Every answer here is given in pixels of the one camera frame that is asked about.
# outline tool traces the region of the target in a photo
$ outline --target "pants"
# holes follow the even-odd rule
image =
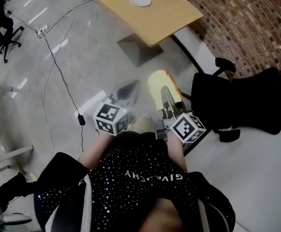
[[[27,183],[25,177],[18,173],[15,177],[0,187],[0,207],[2,212],[6,211],[7,206],[15,197],[33,194],[36,182]]]
[[[155,127],[152,119],[149,115],[143,114],[140,116],[140,118],[132,125],[128,125],[127,131],[134,131],[139,134],[145,133],[145,132],[155,132]]]

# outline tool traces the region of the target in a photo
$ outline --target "concrete floor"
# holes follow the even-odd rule
[[[11,0],[6,8],[14,15],[38,29],[55,23],[69,9],[87,0]],[[136,116],[150,114],[158,118],[153,100],[148,92],[147,78],[155,70],[166,69],[173,75],[178,87],[190,93],[194,74],[193,64],[181,49],[168,38],[161,42],[164,53],[139,68],[117,45],[117,41],[130,34],[124,23],[97,2],[77,9],[69,15],[74,17],[64,46],[57,55],[57,63],[69,85],[70,92],[79,109],[84,110],[84,149],[97,137],[92,114],[93,101],[123,81],[138,79],[141,91],[133,109]],[[23,25],[13,17],[14,28]],[[58,28],[47,36],[52,49],[58,46],[69,29],[72,17],[63,18]],[[22,93],[13,98],[11,93],[0,91],[0,154],[27,145],[33,145],[30,155],[17,159],[25,171],[40,174],[50,160],[52,143],[42,110],[43,86],[53,60],[44,39],[25,29],[18,39],[22,47],[14,47],[8,53],[8,63],[0,55],[0,83],[14,87],[23,86]],[[65,152],[77,158],[81,149],[81,127],[75,116],[75,108],[67,94],[56,67],[51,71],[45,88],[44,107],[51,128],[56,152]],[[15,175],[13,170],[0,173],[0,185]],[[7,211],[27,212],[34,216],[32,197],[20,198]],[[38,230],[37,223],[30,229]]]

